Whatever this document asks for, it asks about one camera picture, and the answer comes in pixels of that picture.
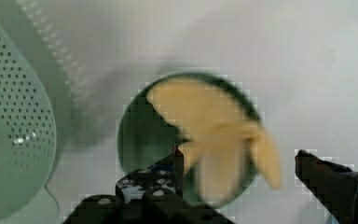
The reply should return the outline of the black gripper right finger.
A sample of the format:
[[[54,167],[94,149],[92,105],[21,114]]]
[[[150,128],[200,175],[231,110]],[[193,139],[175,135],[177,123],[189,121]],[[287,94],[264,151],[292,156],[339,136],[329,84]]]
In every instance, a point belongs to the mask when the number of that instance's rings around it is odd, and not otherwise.
[[[358,172],[306,150],[297,152],[295,162],[297,178],[338,224],[358,224]]]

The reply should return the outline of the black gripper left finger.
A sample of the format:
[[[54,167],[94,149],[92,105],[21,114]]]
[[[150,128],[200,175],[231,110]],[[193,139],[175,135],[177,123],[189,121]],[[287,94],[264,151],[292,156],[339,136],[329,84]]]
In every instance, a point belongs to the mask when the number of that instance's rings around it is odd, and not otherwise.
[[[175,144],[165,158],[145,167],[136,169],[120,178],[115,185],[116,195],[127,204],[142,200],[149,191],[168,190],[183,196],[184,154]]]

